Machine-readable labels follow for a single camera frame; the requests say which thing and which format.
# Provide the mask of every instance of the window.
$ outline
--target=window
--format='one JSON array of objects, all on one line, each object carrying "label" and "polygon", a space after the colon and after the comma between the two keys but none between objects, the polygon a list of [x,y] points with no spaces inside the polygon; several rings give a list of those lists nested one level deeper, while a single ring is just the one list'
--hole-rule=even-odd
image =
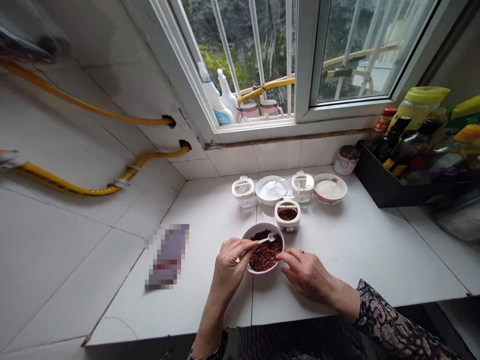
[{"label": "window", "polygon": [[[395,107],[417,85],[467,2],[140,0],[131,6],[195,114],[192,125],[207,143],[231,143],[364,128],[368,117]],[[217,69],[223,69],[240,107],[258,109],[270,100],[283,115],[258,111],[220,126],[199,62],[219,91]]]}]

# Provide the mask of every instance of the spray bottle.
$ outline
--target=spray bottle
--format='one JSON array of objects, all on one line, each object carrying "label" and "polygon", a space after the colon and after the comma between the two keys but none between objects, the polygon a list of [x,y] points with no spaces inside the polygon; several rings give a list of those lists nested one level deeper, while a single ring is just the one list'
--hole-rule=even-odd
[{"label": "spray bottle", "polygon": [[231,113],[233,114],[233,118],[237,119],[237,116],[239,114],[239,103],[237,101],[237,98],[230,91],[229,83],[227,82],[227,78],[224,75],[224,71],[222,69],[218,69],[217,72],[218,82],[220,83],[221,88],[220,100],[223,105],[225,105],[227,109],[231,111]]},{"label": "spray bottle", "polygon": [[203,83],[203,89],[205,90],[206,97],[210,102],[218,124],[220,126],[234,124],[234,116],[220,100],[220,93],[212,82],[205,64],[203,62],[198,62],[197,65]]}]

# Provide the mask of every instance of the white countertop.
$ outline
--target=white countertop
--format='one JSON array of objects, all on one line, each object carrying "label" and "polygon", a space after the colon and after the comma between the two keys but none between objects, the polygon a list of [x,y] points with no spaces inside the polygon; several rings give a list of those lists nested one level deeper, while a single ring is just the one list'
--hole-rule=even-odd
[{"label": "white countertop", "polygon": [[[313,176],[332,167],[303,168]],[[250,174],[291,176],[297,169]],[[153,252],[145,250],[88,345],[196,333],[208,296],[215,258],[223,241],[241,237],[255,223],[272,222],[273,207],[242,209],[231,187],[239,175],[188,181],[162,224],[190,224],[181,277],[172,289],[145,291]],[[379,209],[353,174],[340,176],[348,194],[336,205],[312,199],[302,207],[300,229],[285,245],[315,253],[335,276],[356,287],[370,283],[393,306],[462,298],[466,288],[396,208]],[[226,327],[245,327],[332,314],[299,297],[277,267],[245,273],[230,304]]]}]

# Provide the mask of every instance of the white plastic spoon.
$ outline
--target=white plastic spoon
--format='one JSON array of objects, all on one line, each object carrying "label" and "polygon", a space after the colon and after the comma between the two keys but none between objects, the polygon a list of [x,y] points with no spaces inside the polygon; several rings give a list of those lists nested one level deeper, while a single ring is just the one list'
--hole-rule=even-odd
[{"label": "white plastic spoon", "polygon": [[268,237],[266,237],[266,238],[264,238],[263,240],[260,240],[260,241],[258,242],[258,245],[260,245],[261,243],[266,242],[267,240],[268,240],[269,242],[275,241],[275,233],[274,233],[274,232],[269,233],[269,234],[268,234]]}]

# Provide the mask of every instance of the soy sauce bottle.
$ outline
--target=soy sauce bottle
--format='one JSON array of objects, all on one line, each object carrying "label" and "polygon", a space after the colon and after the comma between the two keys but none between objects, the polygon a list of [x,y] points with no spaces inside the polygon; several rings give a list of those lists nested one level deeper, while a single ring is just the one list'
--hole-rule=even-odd
[{"label": "soy sauce bottle", "polygon": [[383,166],[396,178],[400,178],[407,165],[418,155],[427,150],[429,140],[442,126],[440,121],[427,120],[412,136],[404,137],[392,151]]},{"label": "soy sauce bottle", "polygon": [[390,132],[384,136],[380,141],[378,141],[378,145],[373,152],[373,155],[381,162],[384,163],[392,153],[392,150],[397,146],[399,143],[400,135],[402,135],[404,129],[407,125],[412,121],[412,118],[409,116],[400,116],[395,125],[392,126]]}]

